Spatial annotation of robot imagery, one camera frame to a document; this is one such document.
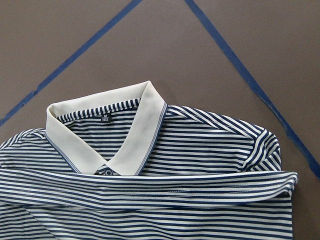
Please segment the blue white striped polo shirt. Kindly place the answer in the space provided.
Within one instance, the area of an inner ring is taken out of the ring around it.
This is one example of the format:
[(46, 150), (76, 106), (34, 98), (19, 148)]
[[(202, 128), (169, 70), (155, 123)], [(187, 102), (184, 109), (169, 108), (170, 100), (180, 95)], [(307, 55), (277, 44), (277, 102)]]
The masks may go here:
[(51, 104), (0, 146), (3, 240), (291, 240), (295, 172), (267, 129), (147, 81)]

